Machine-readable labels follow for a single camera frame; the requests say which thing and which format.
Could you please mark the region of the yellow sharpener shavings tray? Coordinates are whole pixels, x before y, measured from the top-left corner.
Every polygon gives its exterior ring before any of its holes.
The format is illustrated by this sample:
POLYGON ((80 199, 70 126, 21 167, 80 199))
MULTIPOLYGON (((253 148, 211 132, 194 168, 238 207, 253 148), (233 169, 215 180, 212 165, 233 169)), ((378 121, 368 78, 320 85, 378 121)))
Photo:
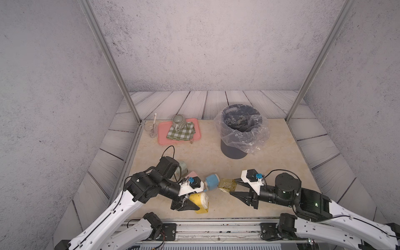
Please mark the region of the yellow sharpener shavings tray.
POLYGON ((237 183, 234 179, 225 179, 222 178, 218 184, 218 189, 230 193, 236 190, 237 183))

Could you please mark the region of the blue pencil sharpener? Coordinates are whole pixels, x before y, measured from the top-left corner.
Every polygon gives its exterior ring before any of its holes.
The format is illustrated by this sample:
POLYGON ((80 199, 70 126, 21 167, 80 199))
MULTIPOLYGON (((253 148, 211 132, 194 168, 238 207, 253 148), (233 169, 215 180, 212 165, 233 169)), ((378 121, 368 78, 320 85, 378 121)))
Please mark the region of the blue pencil sharpener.
POLYGON ((205 192, 214 190, 218 187, 220 179, 217 174, 212 174, 205 179, 205 192))

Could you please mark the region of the pink pencil sharpener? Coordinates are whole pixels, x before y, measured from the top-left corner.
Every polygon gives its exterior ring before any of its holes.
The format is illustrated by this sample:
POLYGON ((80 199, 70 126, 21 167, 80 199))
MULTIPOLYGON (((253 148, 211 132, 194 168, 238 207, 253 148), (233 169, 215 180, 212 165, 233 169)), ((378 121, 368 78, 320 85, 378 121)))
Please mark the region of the pink pencil sharpener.
POLYGON ((195 178, 198 177, 198 174, 194 171, 190 172, 185 178, 195 178))

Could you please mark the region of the green white pencil sharpener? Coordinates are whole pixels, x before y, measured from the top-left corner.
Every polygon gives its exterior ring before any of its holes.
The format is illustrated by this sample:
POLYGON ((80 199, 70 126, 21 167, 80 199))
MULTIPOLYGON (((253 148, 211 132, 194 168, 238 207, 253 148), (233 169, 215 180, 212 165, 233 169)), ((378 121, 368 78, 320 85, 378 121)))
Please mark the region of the green white pencil sharpener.
POLYGON ((181 180, 188 174, 188 169, 187 165, 184 161, 178 161, 179 167, 176 169, 175 175, 177 177, 177 180, 181 180))

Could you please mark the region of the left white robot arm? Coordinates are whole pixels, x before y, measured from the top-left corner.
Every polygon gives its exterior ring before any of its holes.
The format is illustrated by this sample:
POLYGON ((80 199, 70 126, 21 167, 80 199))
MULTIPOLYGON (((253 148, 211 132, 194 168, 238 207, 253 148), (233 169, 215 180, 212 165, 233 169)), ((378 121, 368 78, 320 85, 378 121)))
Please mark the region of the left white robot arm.
POLYGON ((200 210, 190 200, 190 195, 203 192, 204 182, 199 177, 172 181, 177 169, 181 169, 178 161, 162 156, 157 166, 127 177, 122 191, 111 205, 82 233, 72 240, 61 240, 55 249, 125 250, 143 240, 164 239, 162 221, 153 212, 146 213, 125 231, 119 234, 115 231, 136 210, 158 195, 171 199, 172 210, 200 210))

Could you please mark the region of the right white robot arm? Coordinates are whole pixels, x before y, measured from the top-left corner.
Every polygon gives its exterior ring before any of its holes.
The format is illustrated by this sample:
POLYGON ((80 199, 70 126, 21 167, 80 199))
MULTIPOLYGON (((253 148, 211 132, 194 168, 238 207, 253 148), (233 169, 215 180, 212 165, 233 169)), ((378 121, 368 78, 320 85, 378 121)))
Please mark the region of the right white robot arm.
POLYGON ((231 192, 247 206, 258 209, 260 202, 293 209, 282 213, 274 227, 262 229, 264 241, 320 240, 353 250, 398 250, 400 226, 381 224, 358 215, 317 191, 302 187, 298 175, 279 170, 275 185, 268 185, 266 175, 255 169, 244 170, 235 182, 248 192, 231 192))

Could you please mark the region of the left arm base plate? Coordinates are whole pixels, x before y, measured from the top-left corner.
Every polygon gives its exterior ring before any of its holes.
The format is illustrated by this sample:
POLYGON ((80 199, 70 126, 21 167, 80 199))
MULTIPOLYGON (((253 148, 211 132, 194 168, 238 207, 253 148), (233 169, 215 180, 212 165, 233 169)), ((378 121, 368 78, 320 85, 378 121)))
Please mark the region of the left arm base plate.
POLYGON ((175 241, 176 234, 177 234, 177 224, 173 223, 162 224, 162 226, 153 229, 150 236, 146 238, 144 241, 155 241, 155 242, 175 241))

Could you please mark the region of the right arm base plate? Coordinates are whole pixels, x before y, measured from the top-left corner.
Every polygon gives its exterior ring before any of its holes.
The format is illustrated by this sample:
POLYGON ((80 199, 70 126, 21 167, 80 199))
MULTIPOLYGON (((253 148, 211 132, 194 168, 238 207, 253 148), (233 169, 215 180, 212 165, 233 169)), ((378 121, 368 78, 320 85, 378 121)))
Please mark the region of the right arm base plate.
POLYGON ((261 223, 260 238, 264 241, 279 241, 283 240, 283 232, 278 223, 261 223))

